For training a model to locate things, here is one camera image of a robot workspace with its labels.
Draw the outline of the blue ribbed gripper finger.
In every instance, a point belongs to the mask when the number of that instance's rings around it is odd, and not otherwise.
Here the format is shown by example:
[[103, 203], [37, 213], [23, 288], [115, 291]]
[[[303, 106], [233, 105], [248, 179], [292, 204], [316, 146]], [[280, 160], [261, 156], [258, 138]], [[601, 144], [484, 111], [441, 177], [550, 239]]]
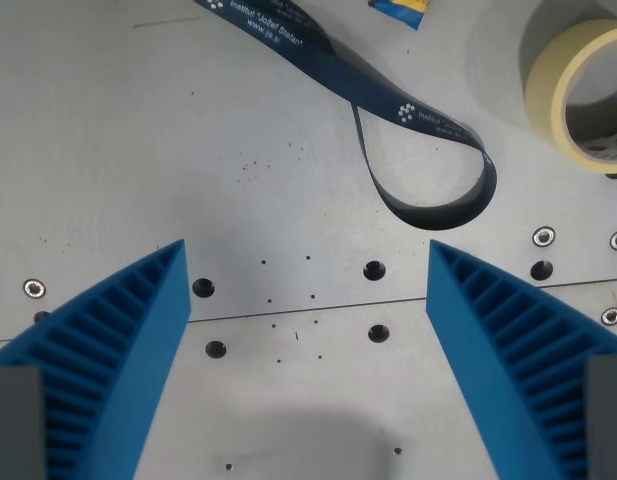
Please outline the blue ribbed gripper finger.
[[50, 479], [134, 477], [191, 314], [185, 243], [90, 287], [0, 349], [34, 366]]
[[586, 478], [585, 363], [617, 354], [617, 335], [436, 240], [426, 313], [498, 477]]

